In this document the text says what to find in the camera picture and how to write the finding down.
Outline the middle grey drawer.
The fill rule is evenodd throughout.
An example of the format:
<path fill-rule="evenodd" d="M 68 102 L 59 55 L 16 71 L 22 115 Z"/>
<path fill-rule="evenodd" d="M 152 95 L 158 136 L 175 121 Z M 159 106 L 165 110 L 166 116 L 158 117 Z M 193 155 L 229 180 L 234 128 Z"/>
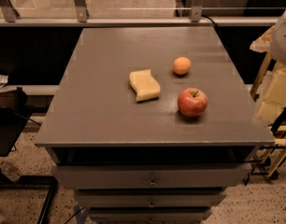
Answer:
<path fill-rule="evenodd" d="M 75 192 L 79 204 L 99 208 L 210 207 L 217 206 L 225 197 L 224 191 Z"/>

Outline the top grey drawer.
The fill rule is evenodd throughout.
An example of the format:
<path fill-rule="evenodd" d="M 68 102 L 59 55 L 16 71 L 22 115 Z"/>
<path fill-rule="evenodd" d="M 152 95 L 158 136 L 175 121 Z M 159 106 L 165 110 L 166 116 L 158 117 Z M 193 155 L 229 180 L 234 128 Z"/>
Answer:
<path fill-rule="evenodd" d="M 249 163 L 192 165 L 55 166 L 67 189 L 182 189 L 232 187 L 250 172 Z"/>

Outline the bottom grey drawer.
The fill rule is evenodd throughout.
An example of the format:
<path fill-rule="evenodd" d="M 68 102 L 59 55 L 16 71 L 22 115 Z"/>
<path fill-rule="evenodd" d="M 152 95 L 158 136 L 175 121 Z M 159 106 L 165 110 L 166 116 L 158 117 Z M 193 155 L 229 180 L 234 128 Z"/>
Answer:
<path fill-rule="evenodd" d="M 202 221 L 211 215 L 209 208 L 91 208 L 96 222 Z"/>

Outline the small orange fruit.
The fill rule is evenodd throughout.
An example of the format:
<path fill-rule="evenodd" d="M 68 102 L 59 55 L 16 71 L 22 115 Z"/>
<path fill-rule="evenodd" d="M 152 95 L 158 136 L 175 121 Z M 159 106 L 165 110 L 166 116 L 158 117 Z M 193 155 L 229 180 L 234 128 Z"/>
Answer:
<path fill-rule="evenodd" d="M 191 61 L 186 57 L 178 57 L 173 62 L 173 72 L 177 75 L 186 75 L 191 68 Z"/>

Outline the black side table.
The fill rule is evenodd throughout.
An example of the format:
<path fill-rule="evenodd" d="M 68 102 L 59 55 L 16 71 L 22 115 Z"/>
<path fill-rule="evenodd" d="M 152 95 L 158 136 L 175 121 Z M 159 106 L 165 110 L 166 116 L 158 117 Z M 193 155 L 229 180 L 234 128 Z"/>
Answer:
<path fill-rule="evenodd" d="M 0 92 L 0 157 L 6 157 L 15 145 L 34 107 L 27 105 L 22 88 Z"/>

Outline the grey drawer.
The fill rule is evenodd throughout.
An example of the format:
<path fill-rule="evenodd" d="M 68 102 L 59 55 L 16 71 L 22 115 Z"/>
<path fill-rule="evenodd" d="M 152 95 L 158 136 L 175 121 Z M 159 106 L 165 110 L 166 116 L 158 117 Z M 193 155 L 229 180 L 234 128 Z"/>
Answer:
<path fill-rule="evenodd" d="M 91 208 L 96 222 L 202 221 L 211 215 L 209 208 Z"/>
<path fill-rule="evenodd" d="M 67 189 L 182 189 L 232 187 L 250 172 L 249 163 L 192 165 L 55 166 Z"/>
<path fill-rule="evenodd" d="M 224 191 L 75 192 L 79 204 L 99 208 L 210 207 L 217 206 L 225 197 Z"/>

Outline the red apple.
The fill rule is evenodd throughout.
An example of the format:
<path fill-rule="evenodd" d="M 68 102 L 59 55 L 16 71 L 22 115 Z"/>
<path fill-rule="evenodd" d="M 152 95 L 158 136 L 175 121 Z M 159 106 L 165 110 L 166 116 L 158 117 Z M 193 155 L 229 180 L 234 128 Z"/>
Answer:
<path fill-rule="evenodd" d="M 180 113 L 189 118 L 200 116 L 207 109 L 207 104 L 207 96 L 197 88 L 187 88 L 178 97 Z"/>

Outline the metal glass railing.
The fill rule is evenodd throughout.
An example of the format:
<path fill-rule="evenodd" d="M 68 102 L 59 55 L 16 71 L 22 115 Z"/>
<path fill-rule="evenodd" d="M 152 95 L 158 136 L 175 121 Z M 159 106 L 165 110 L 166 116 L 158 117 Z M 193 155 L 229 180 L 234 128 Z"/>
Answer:
<path fill-rule="evenodd" d="M 0 26 L 270 25 L 284 10 L 286 0 L 0 0 Z"/>

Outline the yellow sponge block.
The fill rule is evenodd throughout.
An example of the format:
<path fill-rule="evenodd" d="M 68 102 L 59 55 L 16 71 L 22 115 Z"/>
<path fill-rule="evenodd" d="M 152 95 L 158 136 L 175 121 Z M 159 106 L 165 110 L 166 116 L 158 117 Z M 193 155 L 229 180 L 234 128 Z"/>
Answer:
<path fill-rule="evenodd" d="M 160 84 L 152 76 L 150 69 L 131 72 L 129 81 L 132 89 L 136 92 L 136 100 L 138 102 L 155 99 L 160 96 Z"/>

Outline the grey drawer cabinet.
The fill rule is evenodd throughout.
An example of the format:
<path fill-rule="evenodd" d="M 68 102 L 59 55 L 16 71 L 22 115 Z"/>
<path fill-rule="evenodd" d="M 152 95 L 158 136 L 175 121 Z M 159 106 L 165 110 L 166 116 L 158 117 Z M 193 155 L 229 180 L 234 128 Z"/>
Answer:
<path fill-rule="evenodd" d="M 173 72 L 178 57 L 192 65 Z M 138 102 L 131 72 L 150 69 L 160 96 Z M 179 94 L 201 90 L 207 109 L 182 115 Z M 36 136 L 55 166 L 242 164 L 273 142 L 255 104 L 210 27 L 93 28 L 82 32 Z M 182 189 L 71 189 L 142 193 Z"/>

